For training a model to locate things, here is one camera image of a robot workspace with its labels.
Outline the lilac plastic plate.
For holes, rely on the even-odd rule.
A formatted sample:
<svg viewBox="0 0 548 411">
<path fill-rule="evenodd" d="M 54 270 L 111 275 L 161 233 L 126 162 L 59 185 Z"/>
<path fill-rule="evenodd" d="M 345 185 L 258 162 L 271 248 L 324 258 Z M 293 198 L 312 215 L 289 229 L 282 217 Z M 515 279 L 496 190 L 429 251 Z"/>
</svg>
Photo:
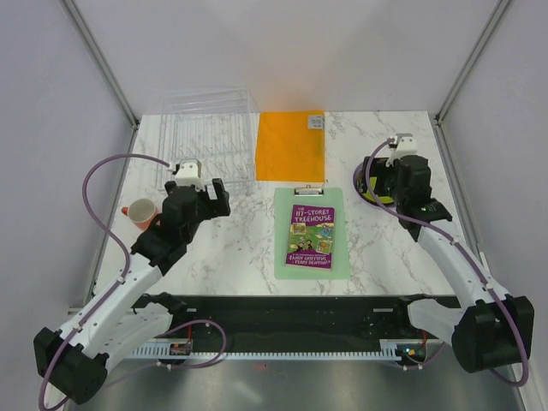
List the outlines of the lilac plastic plate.
<svg viewBox="0 0 548 411">
<path fill-rule="evenodd" d="M 363 164 L 359 165 L 353 175 L 353 185 L 354 190 L 356 193 L 360 196 L 362 200 L 364 200 L 366 203 L 377 206 L 377 202 L 372 197 L 371 193 L 367 190 L 367 186 L 365 184 L 365 166 Z M 393 199 L 390 196 L 382 195 L 382 194 L 376 194 L 378 196 L 378 199 L 380 202 L 388 207 L 393 207 L 395 205 Z"/>
</svg>

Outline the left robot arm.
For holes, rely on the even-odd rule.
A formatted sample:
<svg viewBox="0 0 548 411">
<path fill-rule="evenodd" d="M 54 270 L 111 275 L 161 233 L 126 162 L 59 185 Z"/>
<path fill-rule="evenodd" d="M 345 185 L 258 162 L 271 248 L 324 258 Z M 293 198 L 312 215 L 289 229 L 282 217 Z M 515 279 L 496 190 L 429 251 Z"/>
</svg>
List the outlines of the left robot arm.
<svg viewBox="0 0 548 411">
<path fill-rule="evenodd" d="M 215 178 L 211 183 L 213 196 L 194 177 L 167 182 L 162 211 L 132 247 L 123 249 L 119 274 L 59 328 L 45 327 L 36 334 L 33 350 L 41 390 L 52 385 L 67 401 L 88 402 L 135 348 L 156 336 L 185 332 L 188 316 L 168 293 L 152 297 L 131 319 L 125 316 L 187 253 L 201 223 L 230 214 L 223 181 Z"/>
</svg>

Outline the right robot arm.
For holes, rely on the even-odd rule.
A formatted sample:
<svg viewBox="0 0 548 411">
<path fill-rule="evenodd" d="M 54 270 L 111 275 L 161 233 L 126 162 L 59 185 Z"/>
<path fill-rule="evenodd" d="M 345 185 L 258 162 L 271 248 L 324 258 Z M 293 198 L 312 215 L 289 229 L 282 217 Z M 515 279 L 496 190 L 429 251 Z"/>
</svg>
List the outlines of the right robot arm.
<svg viewBox="0 0 548 411">
<path fill-rule="evenodd" d="M 367 156 L 354 185 L 372 202 L 396 217 L 433 259 L 460 306 L 448 308 L 425 295 L 409 297 L 392 315 L 394 331 L 411 337 L 423 330 L 451 346 L 469 373 L 521 365 L 523 386 L 529 377 L 534 309 L 525 296 L 514 297 L 495 281 L 456 236 L 447 207 L 432 196 L 432 171 L 426 158 L 396 160 Z"/>
</svg>

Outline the green plate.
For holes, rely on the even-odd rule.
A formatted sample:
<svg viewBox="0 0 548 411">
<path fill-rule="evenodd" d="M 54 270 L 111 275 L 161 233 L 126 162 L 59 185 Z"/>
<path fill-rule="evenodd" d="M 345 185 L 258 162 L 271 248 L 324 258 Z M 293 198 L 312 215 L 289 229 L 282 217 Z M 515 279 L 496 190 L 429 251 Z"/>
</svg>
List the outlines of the green plate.
<svg viewBox="0 0 548 411">
<path fill-rule="evenodd" d="M 387 167 L 385 164 L 373 164 L 370 169 L 370 183 L 372 192 L 377 195 L 379 200 L 385 205 L 392 205 L 393 199 L 390 197 L 388 189 L 389 182 L 394 177 L 394 168 Z"/>
</svg>

